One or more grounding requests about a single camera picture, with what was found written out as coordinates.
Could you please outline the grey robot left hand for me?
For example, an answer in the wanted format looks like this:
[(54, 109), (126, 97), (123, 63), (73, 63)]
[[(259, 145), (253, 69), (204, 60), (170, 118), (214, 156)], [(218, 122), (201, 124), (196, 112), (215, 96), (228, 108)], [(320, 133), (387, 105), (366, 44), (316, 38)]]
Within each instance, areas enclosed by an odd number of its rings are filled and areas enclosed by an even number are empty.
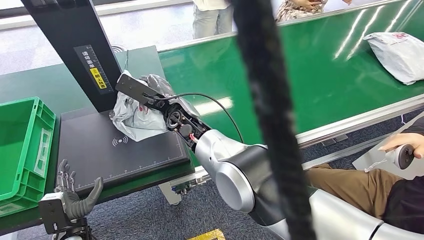
[(70, 220), (87, 216), (93, 210), (104, 188), (103, 178), (98, 177), (89, 195), (80, 199), (75, 191), (75, 175), (75, 171), (70, 172), (68, 160), (63, 159), (58, 167), (54, 192), (62, 193), (64, 212)]

